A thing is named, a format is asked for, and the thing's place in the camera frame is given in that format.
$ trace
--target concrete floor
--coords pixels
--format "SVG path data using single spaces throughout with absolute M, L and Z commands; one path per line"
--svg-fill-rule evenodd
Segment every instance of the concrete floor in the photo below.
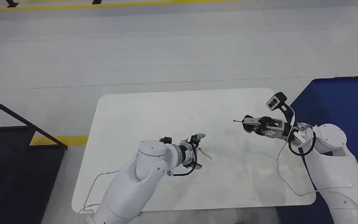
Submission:
M 89 134 L 105 94 L 269 87 L 292 102 L 314 78 L 357 75 L 357 12 L 356 0 L 243 0 L 0 13 L 0 102 L 55 136 Z M 85 221 L 71 208 L 83 152 L 66 153 L 43 224 Z M 184 222 L 279 221 L 274 208 L 133 221 Z

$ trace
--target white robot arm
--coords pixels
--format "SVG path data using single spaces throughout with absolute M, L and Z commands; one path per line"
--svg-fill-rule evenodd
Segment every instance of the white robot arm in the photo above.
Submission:
M 164 174 L 185 176 L 201 168 L 196 162 L 196 150 L 204 137 L 205 134 L 196 134 L 179 145 L 171 144 L 168 137 L 142 142 L 134 161 L 115 176 L 89 223 L 129 223 L 142 211 Z M 172 174 L 171 170 L 181 164 L 191 170 Z
M 249 115 L 242 121 L 234 121 L 242 122 L 248 133 L 255 132 L 286 141 L 293 154 L 305 159 L 311 180 L 326 201 L 335 224 L 358 224 L 358 163 L 346 146 L 345 133 L 333 124 L 311 127 L 296 123 L 293 109 L 285 104 L 286 99 L 279 92 L 266 105 L 270 110 L 280 109 L 287 122 L 291 120 L 290 123 L 267 116 L 253 118 Z M 327 152 L 332 152 L 333 156 L 324 155 Z M 278 157 L 277 173 L 282 178 L 278 169 Z M 282 180 L 297 194 L 283 178 Z

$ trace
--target white table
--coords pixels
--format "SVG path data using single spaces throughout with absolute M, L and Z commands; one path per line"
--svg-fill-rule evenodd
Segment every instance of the white table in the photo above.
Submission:
M 296 196 L 277 175 L 275 159 L 284 142 L 248 134 L 233 122 L 247 114 L 283 119 L 280 111 L 266 107 L 273 94 L 268 88 L 243 88 L 103 96 L 89 134 L 73 209 L 78 212 L 83 207 L 95 177 L 128 163 L 142 140 L 169 136 L 179 143 L 190 133 L 206 134 L 200 146 L 213 160 L 199 152 L 201 170 L 186 177 L 164 176 L 143 211 L 313 203 L 315 194 Z M 298 193 L 313 190 L 301 158 L 288 149 L 280 156 L 280 172 Z M 114 176 L 98 179 L 88 204 L 101 202 Z

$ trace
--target yellow floor line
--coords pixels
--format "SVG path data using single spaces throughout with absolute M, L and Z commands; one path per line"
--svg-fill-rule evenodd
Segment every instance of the yellow floor line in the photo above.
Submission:
M 88 136 L 55 136 L 56 139 L 60 140 L 67 146 L 85 146 L 88 141 Z M 34 137 L 30 143 L 31 146 L 36 145 L 49 145 L 56 144 L 46 137 Z
M 238 2 L 241 0 L 172 0 L 172 1 L 148 1 L 148 2 L 121 2 L 108 4 L 83 4 L 83 5 L 63 5 L 63 6 L 28 6 L 21 7 L 19 4 L 15 8 L 0 8 L 1 11 L 26 11 L 26 10 L 71 10 L 83 8 L 109 8 L 109 7 L 128 7 L 128 6 L 152 6 L 158 4 L 190 4 L 190 3 L 210 3 L 210 2 Z

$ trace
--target wire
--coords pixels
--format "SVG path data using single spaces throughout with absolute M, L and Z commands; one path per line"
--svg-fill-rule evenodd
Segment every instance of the wire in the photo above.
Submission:
M 296 119 L 295 111 L 294 111 L 290 106 L 288 106 L 288 107 L 293 111 L 293 117 L 292 117 L 291 122 L 290 122 L 290 125 L 291 125 L 290 132 L 289 132 L 289 134 L 288 134 L 288 136 L 287 136 L 287 139 L 286 139 L 286 141 L 285 141 L 285 144 L 282 146 L 282 148 L 281 148 L 281 150 L 280 150 L 280 152 L 279 152 L 279 154 L 277 155 L 277 158 L 276 158 L 277 174 L 279 175 L 279 178 L 280 178 L 280 179 L 292 190 L 292 192 L 295 193 L 297 196 L 305 196 L 305 195 L 307 195 L 307 194 L 311 194 L 311 193 L 315 193 L 315 192 L 320 192 L 321 190 L 341 189 L 341 188 L 353 188 L 352 186 L 342 186 L 342 187 L 335 187 L 335 188 L 321 188 L 321 189 L 313 190 L 313 191 L 311 191 L 311 192 L 307 192 L 307 193 L 304 193 L 304 194 L 298 194 L 298 193 L 291 187 L 291 185 L 289 185 L 289 183 L 287 183 L 287 181 L 281 176 L 280 171 L 279 171 L 279 163 L 280 163 L 279 157 L 280 157 L 282 151 L 284 150 L 284 148 L 285 148 L 285 146 L 286 146 L 286 144 L 287 144 L 287 142 L 288 142 L 288 139 L 289 139 L 289 137 L 290 137 L 290 135 L 291 135 L 291 132 L 292 132 L 292 129 L 293 129 L 293 124 L 295 123 L 295 119 Z M 352 200 L 352 199 L 349 198 L 349 197 L 347 197 L 347 198 L 348 198 L 349 200 L 351 200 L 352 202 L 354 202 L 354 203 L 358 206 L 358 204 L 357 204 L 354 200 Z
M 78 214 L 80 214 L 81 211 L 83 211 L 85 208 L 88 208 L 88 207 L 92 207 L 92 206 L 99 206 L 101 204 L 90 204 L 88 206 L 85 206 L 84 208 L 82 208 L 81 210 L 79 210 Z
M 211 160 L 213 160 L 213 158 L 211 158 L 211 157 L 208 156 L 205 152 L 203 152 L 203 151 L 201 150 L 201 148 L 197 148 L 197 150 L 199 150 L 200 152 L 202 152 L 202 154 L 204 154 L 205 156 L 207 156 L 208 158 L 210 158 Z
M 88 206 L 86 206 L 86 204 L 87 204 L 88 198 L 90 197 L 92 188 L 93 188 L 93 186 L 95 185 L 97 179 L 98 179 L 100 176 L 102 176 L 102 175 L 114 174 L 115 172 L 119 172 L 119 171 L 120 171 L 120 170 L 116 170 L 116 171 L 112 171 L 112 172 L 104 172 L 104 173 L 98 174 L 98 175 L 96 176 L 95 180 L 94 180 L 93 183 L 92 183 L 91 188 L 89 189 L 89 192 L 88 192 L 88 194 L 87 194 L 86 200 L 84 201 L 83 208 L 78 212 L 78 214 L 79 214 L 81 211 L 84 211 L 84 212 L 92 212 L 91 214 L 94 213 L 94 210 L 92 210 L 92 209 L 86 210 L 86 208 L 91 207 L 91 206 L 94 206 L 94 205 L 99 205 L 99 204 L 90 204 L 90 205 L 88 205 Z

